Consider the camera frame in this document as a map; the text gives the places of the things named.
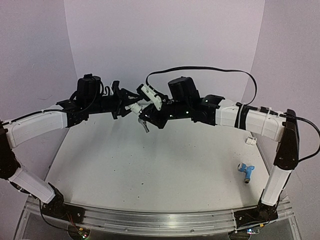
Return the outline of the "white pipe elbow fitting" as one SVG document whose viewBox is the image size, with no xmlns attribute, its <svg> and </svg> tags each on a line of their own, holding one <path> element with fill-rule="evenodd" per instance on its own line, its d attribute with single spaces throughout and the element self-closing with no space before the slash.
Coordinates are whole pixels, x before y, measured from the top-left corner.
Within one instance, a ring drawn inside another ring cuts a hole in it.
<svg viewBox="0 0 320 240">
<path fill-rule="evenodd" d="M 142 105 L 139 103 L 133 103 L 125 107 L 126 110 L 131 111 L 132 113 L 139 115 L 142 113 Z"/>
</svg>

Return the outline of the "chrome water faucet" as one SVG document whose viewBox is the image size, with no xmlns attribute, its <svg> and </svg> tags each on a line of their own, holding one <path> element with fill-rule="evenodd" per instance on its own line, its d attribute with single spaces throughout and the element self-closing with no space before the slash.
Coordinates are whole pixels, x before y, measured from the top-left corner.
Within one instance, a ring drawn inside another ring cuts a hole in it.
<svg viewBox="0 0 320 240">
<path fill-rule="evenodd" d="M 145 120 L 143 120 L 141 118 L 138 118 L 138 123 L 142 125 L 142 127 L 143 127 L 143 129 L 144 129 L 144 131 L 146 133 L 150 132 L 150 130 L 149 130 L 148 126 L 147 126 L 147 122 Z"/>
</svg>

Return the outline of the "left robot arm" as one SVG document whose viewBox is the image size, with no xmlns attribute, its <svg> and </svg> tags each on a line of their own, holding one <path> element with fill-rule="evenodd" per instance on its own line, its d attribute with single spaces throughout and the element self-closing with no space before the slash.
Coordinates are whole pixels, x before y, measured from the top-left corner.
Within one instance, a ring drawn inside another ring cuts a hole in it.
<svg viewBox="0 0 320 240">
<path fill-rule="evenodd" d="M 0 124 L 0 177 L 18 191 L 31 195 L 46 210 L 61 219 L 69 215 L 63 194 L 51 183 L 29 171 L 14 150 L 48 133 L 69 129 L 87 121 L 91 115 L 110 113 L 113 119 L 130 113 L 142 97 L 119 87 L 118 80 L 104 86 L 101 78 L 86 74 L 77 81 L 76 90 L 66 100 Z"/>
</svg>

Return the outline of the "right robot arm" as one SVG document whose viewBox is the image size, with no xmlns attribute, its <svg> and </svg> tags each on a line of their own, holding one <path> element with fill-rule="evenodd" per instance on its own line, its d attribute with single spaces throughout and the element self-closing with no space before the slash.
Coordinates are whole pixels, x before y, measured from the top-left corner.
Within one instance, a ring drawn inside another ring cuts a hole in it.
<svg viewBox="0 0 320 240">
<path fill-rule="evenodd" d="M 234 212 L 238 227 L 276 220 L 280 195 L 298 165 L 300 140 L 296 120 L 266 107 L 235 103 L 222 96 L 200 97 L 190 77 L 171 80 L 168 86 L 172 99 L 146 84 L 137 88 L 137 93 L 151 102 L 140 111 L 140 119 L 159 129 L 169 120 L 191 119 L 195 123 L 249 131 L 278 143 L 273 167 L 257 206 Z"/>
</svg>

